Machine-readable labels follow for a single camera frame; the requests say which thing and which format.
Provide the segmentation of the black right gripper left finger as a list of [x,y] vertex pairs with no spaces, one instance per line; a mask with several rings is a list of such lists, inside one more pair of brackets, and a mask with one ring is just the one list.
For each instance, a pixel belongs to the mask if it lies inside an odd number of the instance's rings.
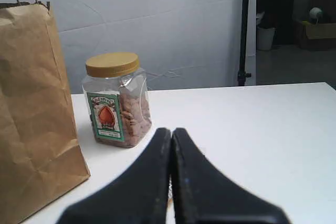
[[70,205],[59,223],[165,223],[171,132],[158,128],[141,155],[118,178]]

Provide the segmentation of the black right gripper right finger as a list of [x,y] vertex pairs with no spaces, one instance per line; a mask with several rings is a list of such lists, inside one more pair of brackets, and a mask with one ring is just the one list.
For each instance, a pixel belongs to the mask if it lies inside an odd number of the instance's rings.
[[284,211],[224,176],[184,128],[172,134],[176,223],[288,223]]

